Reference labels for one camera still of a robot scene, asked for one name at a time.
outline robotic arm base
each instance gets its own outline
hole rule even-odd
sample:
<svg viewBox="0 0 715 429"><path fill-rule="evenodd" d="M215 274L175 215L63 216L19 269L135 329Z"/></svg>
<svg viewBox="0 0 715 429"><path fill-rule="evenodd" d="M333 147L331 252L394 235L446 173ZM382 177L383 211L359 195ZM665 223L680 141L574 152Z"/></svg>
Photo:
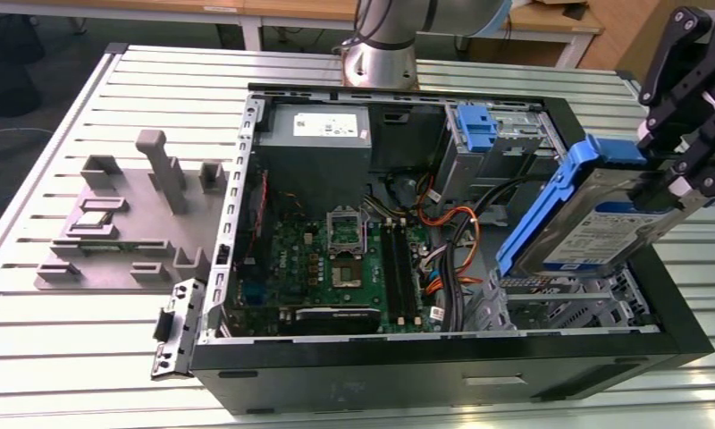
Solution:
<svg viewBox="0 0 715 429"><path fill-rule="evenodd" d="M350 48L343 58L347 86L395 89L414 89L419 86L413 45L390 51L362 43Z"/></svg>

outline floor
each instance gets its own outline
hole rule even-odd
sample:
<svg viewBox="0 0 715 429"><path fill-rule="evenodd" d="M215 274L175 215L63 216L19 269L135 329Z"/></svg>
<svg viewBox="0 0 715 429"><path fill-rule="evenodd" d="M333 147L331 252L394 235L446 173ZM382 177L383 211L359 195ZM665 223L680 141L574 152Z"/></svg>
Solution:
<svg viewBox="0 0 715 429"><path fill-rule="evenodd" d="M39 17L36 30L47 56L28 66L28 71L43 95L43 105L24 116L0 118L0 130L56 129L111 42L219 48L222 38L225 47L243 49L241 29L235 26L218 28L211 24L182 22L88 20L87 28L84 35L75 36L64 18ZM267 28L263 43L266 50L271 51L329 54L349 35L349 31L341 30ZM454 49L453 38L445 36L421 36L417 55L422 59L462 59ZM0 133L0 216L50 137L50 133L42 131Z"/></svg>

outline green circuit board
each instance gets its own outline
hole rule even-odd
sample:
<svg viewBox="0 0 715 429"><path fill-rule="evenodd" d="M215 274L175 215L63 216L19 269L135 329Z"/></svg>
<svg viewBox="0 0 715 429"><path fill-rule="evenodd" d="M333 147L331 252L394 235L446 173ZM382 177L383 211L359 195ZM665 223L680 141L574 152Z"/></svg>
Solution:
<svg viewBox="0 0 715 429"><path fill-rule="evenodd" d="M346 236L346 242L355 241L349 230L349 225L334 229L335 236ZM411 226L406 231L409 245L422 248L427 244L426 229ZM263 291L259 291L263 294L259 303L263 305L249 311L249 324L255 325L253 329L258 334L275 335L265 320L275 318L279 307L358 306L382 311L379 332L426 332L429 326L426 317L421 316L426 314L421 306L421 290L417 296L421 324L415 320L403 324L389 320L381 225L367 223L365 226L366 243L361 258L350 254L330 258L327 234L326 221L285 221L275 226L271 276Z"/></svg>

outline ram slot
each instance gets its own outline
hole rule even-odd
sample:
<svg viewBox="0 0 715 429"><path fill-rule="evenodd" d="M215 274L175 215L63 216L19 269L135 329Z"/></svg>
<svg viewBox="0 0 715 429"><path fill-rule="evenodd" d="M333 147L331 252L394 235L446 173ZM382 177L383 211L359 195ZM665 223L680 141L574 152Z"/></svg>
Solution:
<svg viewBox="0 0 715 429"><path fill-rule="evenodd" d="M414 286L414 271L410 263L410 246L406 235L406 228L395 225L393 230L393 245L395 246L395 269L397 285L401 290L403 316L406 322L413 323L414 318L419 315L419 303L417 301L417 287Z"/></svg>
<svg viewBox="0 0 715 429"><path fill-rule="evenodd" d="M393 226L382 227L382 266L385 268L386 306L390 322L403 316L403 296L395 262L395 236Z"/></svg>

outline blue drive bracket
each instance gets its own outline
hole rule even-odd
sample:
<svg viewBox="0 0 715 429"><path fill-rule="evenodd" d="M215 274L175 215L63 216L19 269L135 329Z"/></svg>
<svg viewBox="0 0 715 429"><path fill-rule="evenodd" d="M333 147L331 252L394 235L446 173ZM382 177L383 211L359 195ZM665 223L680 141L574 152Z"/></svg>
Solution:
<svg viewBox="0 0 715 429"><path fill-rule="evenodd" d="M586 139L573 145L552 181L498 250L497 261L504 276L509 275L520 253L552 221L554 209L574 196L590 172L614 164L646 165L646 158L633 141L597 139L588 134Z"/></svg>
<svg viewBox="0 0 715 429"><path fill-rule="evenodd" d="M470 152L488 152L498 137L498 121L484 105L458 105L458 126L466 136Z"/></svg>

